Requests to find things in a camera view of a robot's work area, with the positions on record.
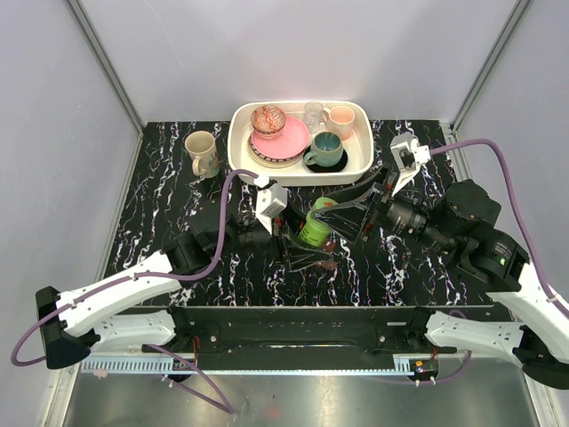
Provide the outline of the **green pill bottle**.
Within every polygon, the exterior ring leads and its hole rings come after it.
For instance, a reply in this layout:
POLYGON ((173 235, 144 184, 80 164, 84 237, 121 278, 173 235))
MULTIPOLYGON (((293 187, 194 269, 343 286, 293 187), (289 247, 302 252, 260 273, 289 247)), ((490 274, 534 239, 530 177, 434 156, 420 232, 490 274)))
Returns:
POLYGON ((331 229, 322 222, 314 219, 313 214, 321 208, 336 204, 337 202, 329 197, 318 198, 307 213, 306 221, 298 234, 298 238, 310 246, 320 247, 326 239, 328 239, 331 229))

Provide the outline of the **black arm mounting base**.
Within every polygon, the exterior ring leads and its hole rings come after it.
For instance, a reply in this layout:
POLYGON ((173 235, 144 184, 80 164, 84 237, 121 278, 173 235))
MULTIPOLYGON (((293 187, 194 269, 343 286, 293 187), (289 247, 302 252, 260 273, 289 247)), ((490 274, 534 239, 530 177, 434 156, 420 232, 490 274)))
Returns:
POLYGON ((167 313, 174 337, 163 345, 198 356, 241 349, 354 349, 368 353, 432 353, 421 308, 181 308, 167 313))

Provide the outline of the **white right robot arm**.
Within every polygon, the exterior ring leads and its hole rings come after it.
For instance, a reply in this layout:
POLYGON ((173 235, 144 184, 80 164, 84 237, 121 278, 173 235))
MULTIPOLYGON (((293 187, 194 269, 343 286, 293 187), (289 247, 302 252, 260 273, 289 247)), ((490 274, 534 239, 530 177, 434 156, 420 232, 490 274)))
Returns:
POLYGON ((568 318, 549 307, 549 296, 526 250, 497 230, 501 205, 472 180, 450 184, 433 207, 403 193, 397 176, 381 169, 352 189, 329 195, 312 214, 335 234, 355 243, 380 227, 443 255, 446 270, 483 291, 517 317, 515 322, 455 318, 418 309, 403 331, 406 347, 472 350, 508 361, 538 383, 568 387, 568 318))

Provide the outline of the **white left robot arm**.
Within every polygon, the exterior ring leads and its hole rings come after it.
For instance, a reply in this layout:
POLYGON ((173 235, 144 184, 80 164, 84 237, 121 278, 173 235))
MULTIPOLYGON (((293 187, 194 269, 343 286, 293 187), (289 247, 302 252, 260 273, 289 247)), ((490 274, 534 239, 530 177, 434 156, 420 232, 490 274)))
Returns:
POLYGON ((290 272, 324 267, 333 258, 326 243, 300 237, 307 222, 290 206, 267 206, 253 223, 241 225, 225 204, 210 205, 188 231, 113 276, 89 286, 60 292, 52 286, 36 292, 40 358, 51 370, 71 367, 95 351, 120 352, 146 344, 181 352, 191 344, 192 331, 168 310, 143 320, 125 310, 160 294, 180 291, 206 278, 226 251, 265 248, 276 265, 290 272))

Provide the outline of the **brown pill organizer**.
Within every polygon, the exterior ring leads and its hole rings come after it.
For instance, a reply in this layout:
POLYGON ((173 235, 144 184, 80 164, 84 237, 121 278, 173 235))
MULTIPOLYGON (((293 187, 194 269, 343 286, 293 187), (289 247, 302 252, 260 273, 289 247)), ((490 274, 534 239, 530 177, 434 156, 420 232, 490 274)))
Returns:
POLYGON ((337 268, 337 262, 333 258, 335 246, 336 243, 330 238, 323 243, 322 249, 328 254, 328 257, 320 263, 322 268, 327 270, 335 270, 337 268))

